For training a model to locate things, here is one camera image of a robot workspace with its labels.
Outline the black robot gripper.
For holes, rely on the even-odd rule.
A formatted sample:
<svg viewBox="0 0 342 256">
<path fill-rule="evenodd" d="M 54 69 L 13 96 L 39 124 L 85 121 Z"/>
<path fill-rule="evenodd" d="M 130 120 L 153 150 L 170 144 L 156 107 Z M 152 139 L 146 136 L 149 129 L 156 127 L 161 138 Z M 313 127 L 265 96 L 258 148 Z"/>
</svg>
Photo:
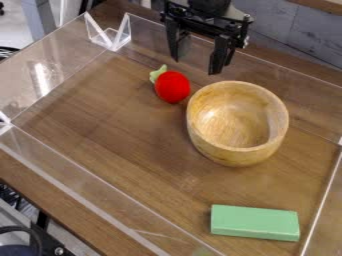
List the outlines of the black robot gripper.
<svg viewBox="0 0 342 256">
<path fill-rule="evenodd" d="M 238 48 L 248 46 L 254 18 L 236 8 L 233 0 L 165 0 L 161 21 L 176 61 L 190 49 L 190 33 L 212 38 L 217 36 L 209 66 L 209 74 L 217 75 L 232 62 L 236 44 Z"/>
</svg>

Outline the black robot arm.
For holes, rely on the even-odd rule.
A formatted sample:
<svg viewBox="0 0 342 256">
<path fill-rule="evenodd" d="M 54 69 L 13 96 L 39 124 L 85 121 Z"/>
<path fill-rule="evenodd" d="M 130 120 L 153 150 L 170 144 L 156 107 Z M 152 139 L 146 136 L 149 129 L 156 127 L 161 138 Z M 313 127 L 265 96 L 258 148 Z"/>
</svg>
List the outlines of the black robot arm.
<svg viewBox="0 0 342 256">
<path fill-rule="evenodd" d="M 214 40 L 209 74 L 217 75 L 230 65 L 236 50 L 248 46 L 254 18 L 234 7 L 233 0 L 165 0 L 161 21 L 176 61 L 190 49 L 193 33 Z"/>
</svg>

